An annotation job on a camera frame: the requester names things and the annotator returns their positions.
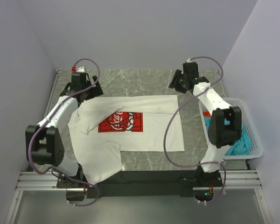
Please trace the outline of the white red-print t-shirt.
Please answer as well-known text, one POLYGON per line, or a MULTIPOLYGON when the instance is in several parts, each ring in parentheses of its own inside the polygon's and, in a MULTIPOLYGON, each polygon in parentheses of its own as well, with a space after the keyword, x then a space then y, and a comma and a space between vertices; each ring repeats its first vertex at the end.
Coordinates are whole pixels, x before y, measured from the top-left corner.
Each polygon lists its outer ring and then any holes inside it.
POLYGON ((68 123, 77 162, 88 182, 122 169, 121 152, 182 152, 176 95, 97 97, 83 102, 68 123))

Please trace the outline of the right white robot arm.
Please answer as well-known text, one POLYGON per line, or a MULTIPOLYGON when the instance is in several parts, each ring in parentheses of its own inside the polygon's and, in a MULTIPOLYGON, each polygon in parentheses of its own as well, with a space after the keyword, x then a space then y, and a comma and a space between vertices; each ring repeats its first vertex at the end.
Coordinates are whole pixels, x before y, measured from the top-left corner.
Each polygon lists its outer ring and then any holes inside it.
POLYGON ((230 146, 241 138, 242 112, 238 106, 231 106, 212 88, 206 77, 199 76, 198 64, 187 60, 183 70, 176 70, 168 85, 180 93, 190 91, 210 113, 207 136, 210 144, 199 163, 202 171, 196 174, 196 182, 206 186, 211 182, 211 173, 220 169, 220 163, 230 146))

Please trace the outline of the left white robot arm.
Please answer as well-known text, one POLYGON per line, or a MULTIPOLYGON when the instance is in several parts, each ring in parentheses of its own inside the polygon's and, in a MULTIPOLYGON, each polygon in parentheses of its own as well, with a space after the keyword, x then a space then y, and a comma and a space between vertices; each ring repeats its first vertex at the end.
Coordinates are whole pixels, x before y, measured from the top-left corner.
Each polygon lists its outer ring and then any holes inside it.
POLYGON ((65 155, 59 130, 84 101, 101 95, 103 90, 97 76, 90 77, 84 68, 72 72, 71 82, 60 93, 53 109, 42 121, 25 130, 27 160, 34 171, 40 173, 36 165, 47 165, 59 174, 61 180, 67 178, 74 188, 86 181, 82 166, 65 155))

